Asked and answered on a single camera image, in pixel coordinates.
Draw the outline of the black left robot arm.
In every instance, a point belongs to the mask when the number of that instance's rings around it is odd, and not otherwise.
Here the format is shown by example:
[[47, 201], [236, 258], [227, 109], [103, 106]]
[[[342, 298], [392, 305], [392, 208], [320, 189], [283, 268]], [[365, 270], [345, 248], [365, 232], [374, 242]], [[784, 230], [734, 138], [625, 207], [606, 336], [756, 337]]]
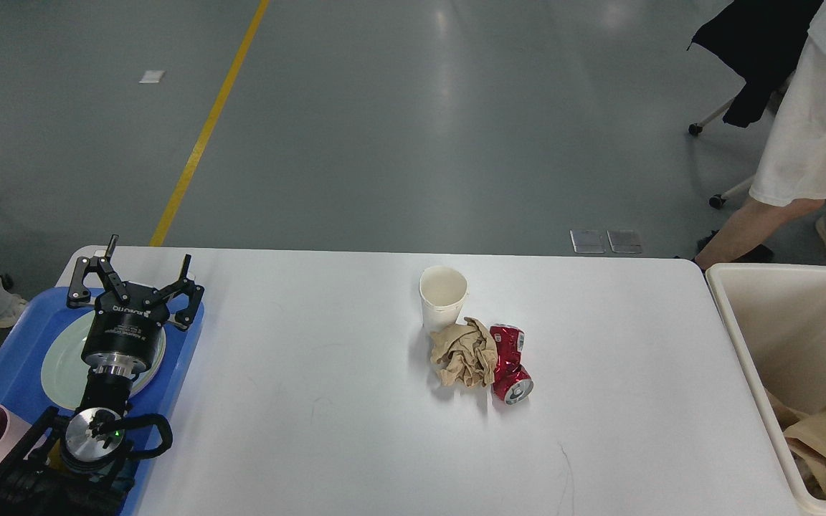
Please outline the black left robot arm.
[[35, 298], [0, 357], [0, 403], [32, 422], [0, 459], [0, 515], [118, 515], [150, 460], [170, 450], [167, 419], [190, 362], [204, 288], [121, 279], [112, 236], [80, 256], [69, 287]]

